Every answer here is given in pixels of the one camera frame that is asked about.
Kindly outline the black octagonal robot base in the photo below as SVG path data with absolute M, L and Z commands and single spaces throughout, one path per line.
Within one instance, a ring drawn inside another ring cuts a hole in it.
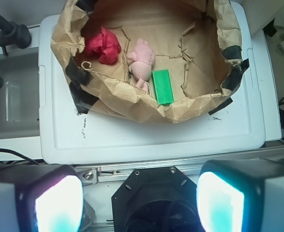
M 196 184 L 175 166 L 135 169 L 111 198 L 116 232 L 201 232 Z

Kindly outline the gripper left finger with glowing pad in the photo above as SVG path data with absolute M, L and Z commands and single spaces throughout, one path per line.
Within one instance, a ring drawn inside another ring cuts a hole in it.
M 0 232 L 77 232 L 83 204 L 70 165 L 0 165 Z

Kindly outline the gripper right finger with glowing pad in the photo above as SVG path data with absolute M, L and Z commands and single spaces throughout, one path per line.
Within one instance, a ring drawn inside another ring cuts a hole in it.
M 284 159 L 209 160 L 196 202 L 207 232 L 284 232 Z

